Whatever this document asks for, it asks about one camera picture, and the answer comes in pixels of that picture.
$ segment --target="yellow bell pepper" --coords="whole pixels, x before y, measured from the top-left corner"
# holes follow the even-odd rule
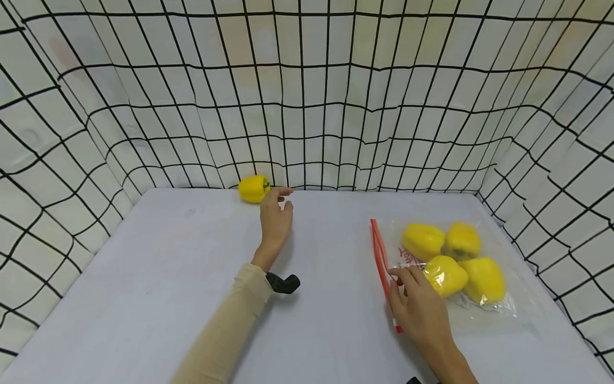
[[[412,256],[427,262],[441,254],[446,235],[437,227],[427,224],[410,224],[403,231],[401,244]]]
[[[448,297],[465,287],[469,277],[452,257],[433,257],[424,267],[424,276],[441,297]]]
[[[475,259],[482,250],[478,231],[471,225],[455,222],[446,234],[443,249],[446,255],[456,261]]]
[[[271,184],[261,174],[244,178],[239,183],[239,196],[250,203],[260,203],[270,190]]]
[[[501,268],[488,257],[459,262],[467,271],[465,293],[480,305],[496,304],[505,297],[505,280]]]

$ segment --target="wrist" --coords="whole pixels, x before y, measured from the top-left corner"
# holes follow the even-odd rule
[[[265,273],[268,273],[273,266],[273,262],[277,258],[277,254],[278,252],[273,248],[260,244],[254,253],[251,264],[260,267]]]
[[[442,383],[473,383],[468,380],[469,377],[473,378],[473,374],[467,360],[454,342],[443,348],[425,351],[423,357]]]
[[[440,343],[435,343],[425,347],[419,346],[418,349],[420,350],[422,357],[430,366],[434,364],[448,364],[453,360],[457,360],[458,355],[462,356],[461,351],[458,349],[453,339],[444,340]]]

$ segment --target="forearm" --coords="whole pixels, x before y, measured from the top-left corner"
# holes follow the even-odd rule
[[[427,351],[424,358],[441,384],[478,384],[456,345],[442,351]]]
[[[192,344],[173,383],[227,383],[243,343],[272,292],[262,269],[244,264],[232,291]]]

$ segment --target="black device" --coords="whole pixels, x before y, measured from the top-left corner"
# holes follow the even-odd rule
[[[274,273],[267,273],[266,279],[268,280],[271,288],[274,292],[283,293],[289,295],[297,290],[301,286],[301,281],[296,275],[290,275],[285,280],[275,275]]]

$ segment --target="finger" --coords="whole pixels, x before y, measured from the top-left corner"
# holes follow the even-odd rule
[[[390,308],[392,308],[392,313],[397,314],[398,311],[403,307],[403,301],[401,300],[401,295],[398,294],[398,287],[394,280],[390,280],[390,289],[388,290],[388,302],[390,303]]]
[[[421,287],[430,286],[429,281],[426,280],[424,273],[420,270],[420,268],[417,265],[412,265],[411,267],[409,267],[409,270],[410,270],[411,276],[413,276],[414,280],[416,280],[418,285],[420,285]]]
[[[418,283],[407,268],[392,268],[388,270],[388,273],[400,278],[403,281],[405,288],[409,289],[410,291],[418,288]]]
[[[266,193],[262,202],[266,205],[277,204],[280,196],[289,196],[292,192],[294,192],[294,190],[288,187],[275,187]]]
[[[286,214],[289,214],[290,216],[292,216],[293,212],[294,212],[294,206],[292,205],[292,202],[290,200],[288,200],[286,202],[286,204],[284,205],[284,211],[286,212]]]

